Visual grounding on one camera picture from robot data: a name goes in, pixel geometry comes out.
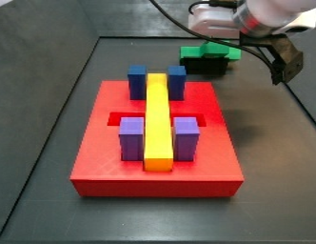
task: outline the yellow bar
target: yellow bar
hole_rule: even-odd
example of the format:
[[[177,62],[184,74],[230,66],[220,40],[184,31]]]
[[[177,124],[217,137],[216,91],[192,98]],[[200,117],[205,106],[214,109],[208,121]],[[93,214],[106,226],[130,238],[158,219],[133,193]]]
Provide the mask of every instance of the yellow bar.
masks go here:
[[[149,73],[145,108],[145,170],[169,172],[173,167],[172,118],[168,76]]]

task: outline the purple block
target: purple block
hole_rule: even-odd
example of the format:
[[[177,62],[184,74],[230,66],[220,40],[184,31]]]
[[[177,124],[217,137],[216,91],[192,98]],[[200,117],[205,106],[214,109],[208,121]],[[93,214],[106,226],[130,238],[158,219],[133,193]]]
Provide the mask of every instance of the purple block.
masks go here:
[[[198,136],[197,119],[194,117],[176,117],[173,121],[174,161],[194,161]]]
[[[142,161],[145,154],[145,119],[123,117],[119,123],[121,160]]]

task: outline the green block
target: green block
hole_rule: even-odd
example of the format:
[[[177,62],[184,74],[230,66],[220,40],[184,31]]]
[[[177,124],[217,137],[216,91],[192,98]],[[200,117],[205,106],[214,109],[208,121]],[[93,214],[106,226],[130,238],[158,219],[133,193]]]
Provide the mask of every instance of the green block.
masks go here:
[[[180,59],[185,57],[225,57],[233,62],[241,59],[242,51],[218,43],[205,42],[200,47],[181,47]]]
[[[225,57],[229,47],[218,43],[206,42],[200,47],[201,57]]]

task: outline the red block base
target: red block base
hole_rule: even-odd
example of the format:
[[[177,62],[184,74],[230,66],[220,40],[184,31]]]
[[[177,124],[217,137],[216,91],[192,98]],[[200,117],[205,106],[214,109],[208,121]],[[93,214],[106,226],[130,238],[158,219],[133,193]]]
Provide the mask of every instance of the red block base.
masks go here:
[[[194,162],[149,173],[144,162],[121,161],[119,119],[145,116],[145,101],[129,99],[125,81],[101,85],[70,180],[83,196],[233,196],[244,175],[210,83],[188,82],[185,101],[173,101],[172,117],[196,116],[200,139]]]

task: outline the toy blocks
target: toy blocks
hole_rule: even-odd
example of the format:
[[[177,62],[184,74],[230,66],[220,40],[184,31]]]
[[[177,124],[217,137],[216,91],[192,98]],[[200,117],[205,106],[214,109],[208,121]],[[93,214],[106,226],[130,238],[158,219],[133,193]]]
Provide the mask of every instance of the toy blocks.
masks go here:
[[[82,196],[237,193],[244,175],[212,83],[186,82],[184,100],[169,101],[168,89],[162,73],[146,76],[146,101],[130,99],[126,81],[102,82],[70,176]]]
[[[145,119],[123,117],[119,123],[121,160],[141,161],[145,153]]]
[[[146,67],[144,65],[130,66],[128,77],[132,100],[145,100],[145,75]]]
[[[168,172],[173,166],[168,77],[150,73],[146,81],[145,170]]]
[[[212,42],[180,49],[180,64],[188,74],[225,75],[228,63],[240,59],[241,50]]]
[[[173,121],[174,161],[194,161],[198,136],[197,119],[194,117],[176,117]]]
[[[169,66],[169,98],[170,101],[184,100],[186,71],[184,66]]]

